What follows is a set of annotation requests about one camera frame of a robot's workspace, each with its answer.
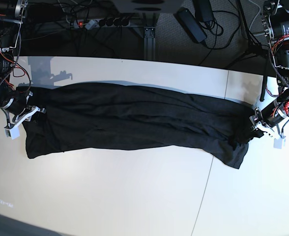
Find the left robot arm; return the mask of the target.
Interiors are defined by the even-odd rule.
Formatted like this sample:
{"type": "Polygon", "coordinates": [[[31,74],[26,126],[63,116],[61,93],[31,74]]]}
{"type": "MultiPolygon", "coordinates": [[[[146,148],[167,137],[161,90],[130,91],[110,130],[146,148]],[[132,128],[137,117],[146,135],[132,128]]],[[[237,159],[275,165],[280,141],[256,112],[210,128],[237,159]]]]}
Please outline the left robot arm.
{"type": "Polygon", "coordinates": [[[276,73],[278,94],[274,101],[251,116],[251,130],[267,133],[276,139],[284,137],[279,123],[289,120],[289,0],[266,0],[262,24],[268,42],[268,60],[276,73]]]}

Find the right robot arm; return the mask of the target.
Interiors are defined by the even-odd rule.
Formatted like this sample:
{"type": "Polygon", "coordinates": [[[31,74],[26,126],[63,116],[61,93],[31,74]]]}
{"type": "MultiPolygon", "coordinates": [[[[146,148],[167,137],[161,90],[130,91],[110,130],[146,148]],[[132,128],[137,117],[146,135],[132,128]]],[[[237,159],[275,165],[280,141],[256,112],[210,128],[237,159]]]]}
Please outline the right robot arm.
{"type": "Polygon", "coordinates": [[[0,109],[5,113],[9,127],[20,121],[35,121],[36,116],[46,112],[44,108],[29,104],[33,96],[30,86],[17,88],[10,82],[16,69],[30,78],[18,63],[22,48],[21,28],[27,6],[26,0],[0,0],[0,109]]]}

